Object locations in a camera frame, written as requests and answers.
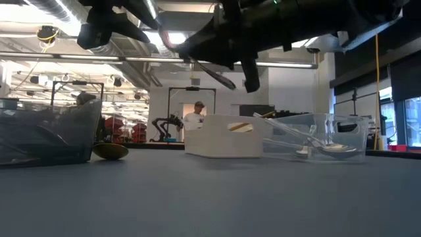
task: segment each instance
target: blue table surface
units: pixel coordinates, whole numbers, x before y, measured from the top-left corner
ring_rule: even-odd
[[[364,165],[131,150],[0,170],[0,236],[421,236],[421,161]]]

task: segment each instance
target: man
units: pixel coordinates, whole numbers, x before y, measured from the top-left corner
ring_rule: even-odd
[[[203,108],[205,105],[202,101],[198,101],[195,103],[195,111],[193,113],[186,114],[183,118],[183,124],[186,129],[189,130],[192,126],[197,126],[197,123],[202,123],[205,119],[205,116],[201,115]]]

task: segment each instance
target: white shirt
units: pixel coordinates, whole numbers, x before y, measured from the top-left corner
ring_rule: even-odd
[[[196,113],[186,114],[183,118],[183,124],[186,130],[198,129],[203,125],[205,116]]]

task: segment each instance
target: transparent plastic container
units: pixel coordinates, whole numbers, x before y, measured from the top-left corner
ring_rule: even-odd
[[[329,114],[276,118],[267,124],[263,157],[311,163],[362,163],[368,120]]]
[[[0,165],[90,160],[102,102],[59,107],[0,99]]]

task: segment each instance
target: person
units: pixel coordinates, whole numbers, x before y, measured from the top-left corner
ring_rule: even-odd
[[[189,123],[202,123],[205,119],[205,116],[202,115],[202,110],[205,108],[205,105],[202,101],[198,101],[195,103],[195,110],[193,113],[188,113],[183,118],[184,125],[187,125]]]

